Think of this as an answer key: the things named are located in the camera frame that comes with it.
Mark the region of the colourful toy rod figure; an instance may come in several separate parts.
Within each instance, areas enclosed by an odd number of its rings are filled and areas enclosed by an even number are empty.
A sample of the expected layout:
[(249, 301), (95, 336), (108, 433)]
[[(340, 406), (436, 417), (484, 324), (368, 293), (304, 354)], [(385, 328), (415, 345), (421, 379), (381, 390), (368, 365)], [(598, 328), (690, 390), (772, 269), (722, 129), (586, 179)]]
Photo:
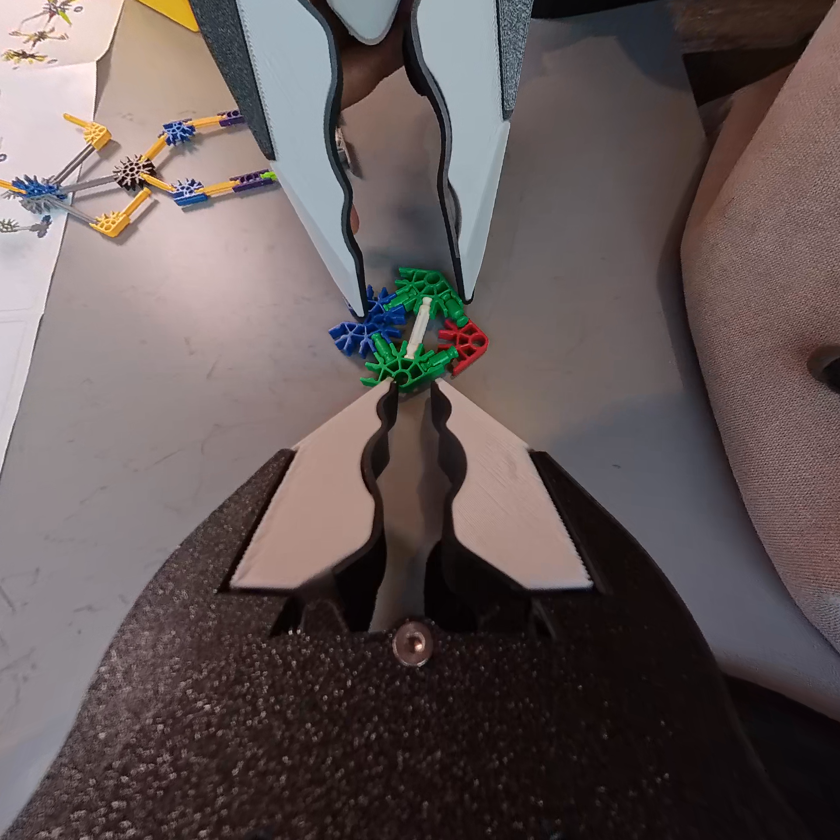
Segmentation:
[[(24, 175), (10, 182), (2, 181), (2, 198), (17, 201), (30, 213), (42, 216), (40, 223), (28, 228), (38, 235), (46, 233), (47, 216), (51, 210), (63, 210), (102, 235), (116, 238), (130, 225), (132, 215), (151, 198), (153, 189), (168, 195), (175, 205), (186, 208), (209, 203), (220, 196), (242, 194), (278, 183), (277, 175), (269, 169), (234, 175), (212, 184), (204, 184), (194, 178), (169, 183), (159, 177), (155, 165), (157, 157), (179, 145), (193, 142), (201, 131), (226, 130), (245, 125), (245, 117), (239, 110), (221, 111), (200, 119), (167, 122), (163, 124), (161, 133), (146, 152), (121, 159), (109, 175), (85, 182), (69, 183), (68, 177), (80, 168), (83, 162), (94, 153), (103, 151), (111, 143), (112, 134), (97, 122), (83, 120), (68, 113), (64, 114), (64, 120), (81, 128), (86, 141), (85, 147), (68, 165), (48, 178)], [(132, 197), (129, 205), (121, 211), (90, 217), (69, 205), (69, 197), (73, 193), (110, 185), (119, 187)]]

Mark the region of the grey desk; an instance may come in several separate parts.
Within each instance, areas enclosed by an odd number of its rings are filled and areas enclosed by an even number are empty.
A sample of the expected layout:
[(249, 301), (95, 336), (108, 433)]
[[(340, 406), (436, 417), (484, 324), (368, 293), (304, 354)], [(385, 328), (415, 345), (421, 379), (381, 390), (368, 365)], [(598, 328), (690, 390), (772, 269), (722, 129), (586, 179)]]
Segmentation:
[[(686, 325), (706, 136), (663, 3), (537, 20), (454, 381), (644, 546), (729, 674), (838, 718), (838, 655), (753, 530)], [(174, 549), (363, 391), (279, 189), (69, 224), (2, 473), (2, 830)]]

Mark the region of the person's right hand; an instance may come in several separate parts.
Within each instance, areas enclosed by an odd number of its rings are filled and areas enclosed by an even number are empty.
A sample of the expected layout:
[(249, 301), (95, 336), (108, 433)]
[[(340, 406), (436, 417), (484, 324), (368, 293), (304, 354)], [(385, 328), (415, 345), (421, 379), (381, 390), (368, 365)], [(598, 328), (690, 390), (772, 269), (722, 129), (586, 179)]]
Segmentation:
[(404, 33), (394, 29), (377, 45), (353, 42), (341, 49), (343, 112), (368, 97), (386, 78), (404, 66)]

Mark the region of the black earphone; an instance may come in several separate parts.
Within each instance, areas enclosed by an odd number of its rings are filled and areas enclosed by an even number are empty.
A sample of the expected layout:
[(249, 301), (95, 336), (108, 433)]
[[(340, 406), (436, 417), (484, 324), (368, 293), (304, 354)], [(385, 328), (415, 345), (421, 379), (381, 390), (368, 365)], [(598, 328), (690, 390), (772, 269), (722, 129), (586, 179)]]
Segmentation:
[(839, 356), (839, 345), (827, 344), (816, 347), (806, 361), (811, 377), (836, 394), (839, 394), (840, 390)]

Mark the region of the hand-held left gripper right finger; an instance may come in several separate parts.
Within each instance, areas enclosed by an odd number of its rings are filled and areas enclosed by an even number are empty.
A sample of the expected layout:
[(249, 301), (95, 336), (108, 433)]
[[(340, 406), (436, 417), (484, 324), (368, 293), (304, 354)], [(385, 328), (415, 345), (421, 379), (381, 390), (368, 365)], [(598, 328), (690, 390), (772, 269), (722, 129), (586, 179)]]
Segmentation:
[(446, 381), (430, 392), (455, 545), (531, 592), (593, 587), (530, 446)]

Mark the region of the white instruction sheet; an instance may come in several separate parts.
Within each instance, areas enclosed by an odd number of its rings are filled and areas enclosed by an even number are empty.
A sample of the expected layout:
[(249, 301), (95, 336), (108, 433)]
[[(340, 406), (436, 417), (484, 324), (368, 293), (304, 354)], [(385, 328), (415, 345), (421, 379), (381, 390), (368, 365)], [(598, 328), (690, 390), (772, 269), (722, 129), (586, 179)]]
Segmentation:
[[(1, 176), (57, 174), (81, 151), (97, 63), (109, 50), (122, 1), (1, 2)], [(2, 190), (1, 460), (5, 459), (68, 216), (27, 210)]]

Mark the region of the yellow plastic bin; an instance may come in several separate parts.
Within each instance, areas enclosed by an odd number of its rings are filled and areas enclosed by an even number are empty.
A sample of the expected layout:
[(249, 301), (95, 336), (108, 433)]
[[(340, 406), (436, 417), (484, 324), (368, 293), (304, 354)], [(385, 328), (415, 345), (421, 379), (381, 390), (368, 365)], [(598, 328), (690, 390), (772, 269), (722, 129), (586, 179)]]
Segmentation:
[(174, 23), (183, 26), (193, 33), (197, 33), (200, 30), (190, 1), (141, 0), (139, 3), (152, 9), (167, 19), (170, 19)]

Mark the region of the red corner toy connector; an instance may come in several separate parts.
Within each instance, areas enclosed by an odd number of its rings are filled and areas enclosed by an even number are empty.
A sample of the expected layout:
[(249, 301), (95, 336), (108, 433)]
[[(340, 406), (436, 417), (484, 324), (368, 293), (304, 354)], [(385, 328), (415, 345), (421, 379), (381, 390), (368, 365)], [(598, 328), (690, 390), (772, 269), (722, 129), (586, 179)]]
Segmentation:
[(487, 335), (469, 318), (460, 326), (454, 320), (447, 319), (444, 326), (437, 331), (437, 349), (457, 351), (448, 364), (452, 377), (458, 376), (477, 362), (487, 352), (488, 347)]

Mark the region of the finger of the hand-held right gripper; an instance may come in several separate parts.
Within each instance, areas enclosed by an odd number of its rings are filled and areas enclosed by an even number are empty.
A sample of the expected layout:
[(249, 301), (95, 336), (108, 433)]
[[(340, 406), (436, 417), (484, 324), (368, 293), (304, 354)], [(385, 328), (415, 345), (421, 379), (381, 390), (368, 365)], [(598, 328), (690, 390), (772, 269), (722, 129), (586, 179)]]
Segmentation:
[(330, 276), (357, 316), (368, 310), (350, 225), (352, 188), (335, 142), (340, 57), (310, 2), (240, 1), (238, 14), (266, 117), (272, 167)]
[(437, 197), (458, 294), (472, 302), (510, 131), (495, 1), (414, 2), (409, 65), (440, 133)]

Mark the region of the white toy rod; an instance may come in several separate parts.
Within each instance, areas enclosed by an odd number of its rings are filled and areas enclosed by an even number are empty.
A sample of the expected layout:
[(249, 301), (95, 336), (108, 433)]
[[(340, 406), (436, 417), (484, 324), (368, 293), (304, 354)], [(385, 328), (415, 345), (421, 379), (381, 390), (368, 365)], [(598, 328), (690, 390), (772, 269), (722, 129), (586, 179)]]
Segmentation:
[(404, 358), (407, 360), (414, 360), (418, 352), (423, 351), (424, 336), (427, 330), (427, 325), (431, 316), (431, 308), (433, 299), (429, 296), (422, 298), (421, 303), (416, 310), (416, 316), (411, 331), (410, 338), (406, 344)]

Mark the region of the green fan toy connector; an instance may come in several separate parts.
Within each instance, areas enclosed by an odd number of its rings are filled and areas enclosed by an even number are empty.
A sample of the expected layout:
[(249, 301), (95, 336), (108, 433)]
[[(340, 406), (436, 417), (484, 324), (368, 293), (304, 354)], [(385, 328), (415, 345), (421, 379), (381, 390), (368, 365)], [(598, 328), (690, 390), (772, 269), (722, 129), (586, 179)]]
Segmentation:
[(433, 299), (430, 319), (446, 320), (441, 314), (438, 296), (450, 290), (458, 295), (457, 291), (440, 271), (401, 267), (398, 270), (398, 276), (395, 279), (394, 294), (412, 291), (423, 297), (429, 296)]
[(432, 382), (445, 374), (445, 370), (427, 371), (423, 362), (424, 356), (431, 350), (418, 352), (414, 360), (404, 358), (407, 341), (396, 347), (390, 342), (392, 357), (389, 360), (383, 359), (373, 352), (374, 360), (365, 363), (365, 367), (372, 371), (371, 376), (360, 378), (360, 382), (366, 386), (376, 386), (392, 380), (400, 392), (412, 392), (427, 382)]

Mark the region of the blue snowflake toy connector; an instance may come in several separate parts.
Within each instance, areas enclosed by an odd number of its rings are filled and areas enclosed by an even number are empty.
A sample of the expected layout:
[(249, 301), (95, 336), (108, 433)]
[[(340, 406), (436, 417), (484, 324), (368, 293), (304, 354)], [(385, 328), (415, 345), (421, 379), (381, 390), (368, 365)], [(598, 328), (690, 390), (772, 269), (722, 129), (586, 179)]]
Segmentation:
[(395, 299), (396, 294), (386, 287), (377, 292), (373, 286), (367, 286), (368, 310), (362, 320), (343, 321), (329, 330), (335, 347), (347, 357), (358, 354), (365, 358), (375, 351), (375, 335), (388, 342), (399, 340), (406, 325), (406, 310)]

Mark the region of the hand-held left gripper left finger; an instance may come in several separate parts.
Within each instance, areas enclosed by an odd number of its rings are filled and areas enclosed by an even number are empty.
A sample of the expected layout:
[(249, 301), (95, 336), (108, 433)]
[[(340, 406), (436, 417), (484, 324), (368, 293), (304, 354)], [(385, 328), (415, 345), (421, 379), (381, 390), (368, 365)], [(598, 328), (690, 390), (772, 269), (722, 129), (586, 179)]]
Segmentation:
[(378, 479), (391, 459), (393, 380), (369, 387), (304, 437), (235, 566), (237, 591), (289, 593), (337, 572), (382, 532)]

